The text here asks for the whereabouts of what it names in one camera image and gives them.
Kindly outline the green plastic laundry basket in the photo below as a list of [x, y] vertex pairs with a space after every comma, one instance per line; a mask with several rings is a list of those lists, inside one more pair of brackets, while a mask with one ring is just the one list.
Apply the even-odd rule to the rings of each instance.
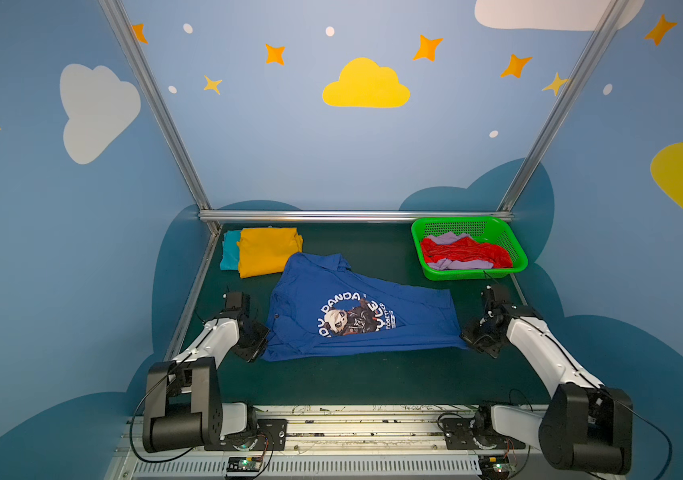
[[529, 266], [513, 230], [497, 218], [423, 218], [411, 234], [429, 280], [499, 279]]

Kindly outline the blue printed t-shirt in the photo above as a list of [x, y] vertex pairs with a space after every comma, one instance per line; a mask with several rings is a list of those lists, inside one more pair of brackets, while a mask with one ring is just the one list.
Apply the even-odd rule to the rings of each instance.
[[363, 276], [340, 254], [289, 258], [267, 328], [269, 362], [467, 347], [449, 290]]

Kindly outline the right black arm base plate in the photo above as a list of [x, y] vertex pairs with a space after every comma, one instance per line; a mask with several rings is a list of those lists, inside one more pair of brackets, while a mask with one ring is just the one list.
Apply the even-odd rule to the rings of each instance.
[[475, 419], [447, 416], [437, 419], [448, 450], [512, 450], [527, 449], [527, 444], [503, 436]]

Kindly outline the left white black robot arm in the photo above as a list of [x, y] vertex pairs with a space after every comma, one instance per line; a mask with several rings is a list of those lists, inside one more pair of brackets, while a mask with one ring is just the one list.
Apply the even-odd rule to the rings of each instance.
[[141, 462], [179, 460], [195, 448], [251, 450], [269, 440], [258, 431], [254, 409], [244, 402], [225, 403], [218, 370], [233, 352], [250, 363], [265, 350], [269, 329], [246, 316], [219, 315], [203, 323], [199, 336], [169, 361], [154, 364], [146, 393], [129, 428], [142, 417], [141, 446], [129, 439]]

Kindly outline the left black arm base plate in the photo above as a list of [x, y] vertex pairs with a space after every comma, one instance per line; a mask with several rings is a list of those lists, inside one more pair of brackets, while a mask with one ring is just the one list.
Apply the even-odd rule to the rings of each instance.
[[285, 419], [247, 420], [245, 430], [227, 434], [215, 440], [205, 451], [255, 452], [283, 451], [285, 448], [287, 421]]

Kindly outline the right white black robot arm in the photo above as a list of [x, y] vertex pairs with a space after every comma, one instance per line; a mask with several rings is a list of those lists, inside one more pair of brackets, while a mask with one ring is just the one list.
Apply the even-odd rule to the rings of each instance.
[[591, 476], [625, 475], [633, 461], [633, 422], [639, 414], [631, 398], [590, 374], [529, 307], [503, 303], [465, 327], [461, 337], [471, 348], [497, 356], [515, 346], [535, 370], [549, 394], [545, 411], [495, 404], [473, 420], [478, 442], [511, 438], [539, 450], [558, 470]]

